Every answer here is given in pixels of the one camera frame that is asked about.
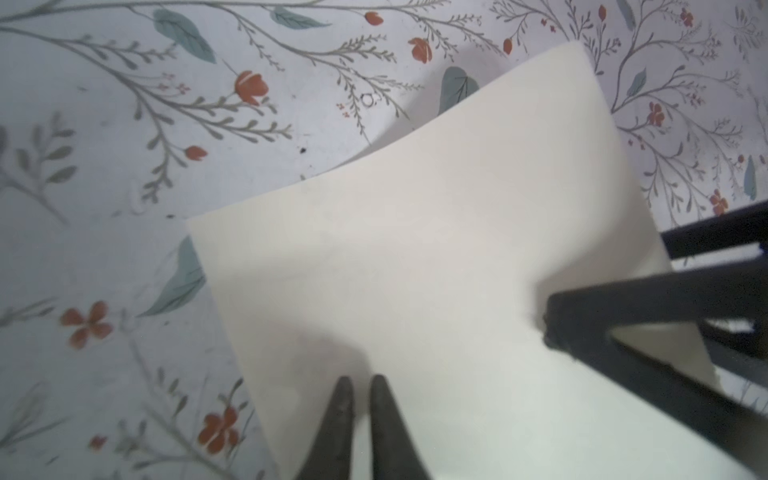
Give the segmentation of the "cream square paper sheet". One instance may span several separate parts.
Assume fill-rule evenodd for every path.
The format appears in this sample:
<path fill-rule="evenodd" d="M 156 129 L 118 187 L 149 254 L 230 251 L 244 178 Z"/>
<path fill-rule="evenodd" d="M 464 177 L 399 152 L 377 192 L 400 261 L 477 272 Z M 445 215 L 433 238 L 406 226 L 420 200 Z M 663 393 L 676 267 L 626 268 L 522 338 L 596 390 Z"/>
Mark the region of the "cream square paper sheet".
<path fill-rule="evenodd" d="M 542 339 L 553 292 L 670 270 L 582 45 L 415 132 L 187 227 L 282 479 L 337 379 L 370 477 L 385 375 L 436 479 L 746 479 L 690 429 Z"/>

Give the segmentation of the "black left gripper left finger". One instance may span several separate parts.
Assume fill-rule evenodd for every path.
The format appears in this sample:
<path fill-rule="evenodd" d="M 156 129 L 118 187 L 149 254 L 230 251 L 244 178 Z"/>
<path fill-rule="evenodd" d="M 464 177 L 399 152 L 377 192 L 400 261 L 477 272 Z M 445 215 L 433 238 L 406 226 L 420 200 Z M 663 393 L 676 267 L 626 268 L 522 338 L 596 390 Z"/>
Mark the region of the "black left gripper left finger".
<path fill-rule="evenodd" d="M 348 480 L 352 464 L 355 399 L 352 380 L 341 376 L 332 391 L 297 480 Z"/>

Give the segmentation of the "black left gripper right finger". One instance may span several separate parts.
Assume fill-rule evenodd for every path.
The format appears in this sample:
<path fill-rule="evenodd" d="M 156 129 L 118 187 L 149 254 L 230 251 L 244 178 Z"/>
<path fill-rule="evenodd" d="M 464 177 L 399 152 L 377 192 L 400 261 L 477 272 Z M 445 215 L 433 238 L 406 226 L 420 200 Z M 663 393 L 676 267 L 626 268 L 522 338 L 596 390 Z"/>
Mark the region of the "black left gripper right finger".
<path fill-rule="evenodd" d="M 422 463 L 400 414 L 387 378 L 377 374 L 371 380 L 369 414 L 372 450 L 372 478 L 375 480 L 427 480 Z"/>

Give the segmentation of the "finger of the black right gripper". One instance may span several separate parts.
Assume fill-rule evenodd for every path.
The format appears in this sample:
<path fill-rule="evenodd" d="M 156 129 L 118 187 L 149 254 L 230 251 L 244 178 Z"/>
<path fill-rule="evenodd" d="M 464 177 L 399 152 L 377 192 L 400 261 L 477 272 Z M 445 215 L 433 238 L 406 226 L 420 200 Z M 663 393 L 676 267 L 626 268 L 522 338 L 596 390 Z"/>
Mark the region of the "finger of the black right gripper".
<path fill-rule="evenodd" d="M 642 398 L 759 477 L 767 474 L 767 420 L 703 383 L 631 347 L 618 327 L 767 318 L 767 263 L 665 273 L 552 294 L 544 342 Z"/>
<path fill-rule="evenodd" d="M 767 202 L 661 233 L 671 259 L 680 259 L 748 244 L 767 245 Z"/>

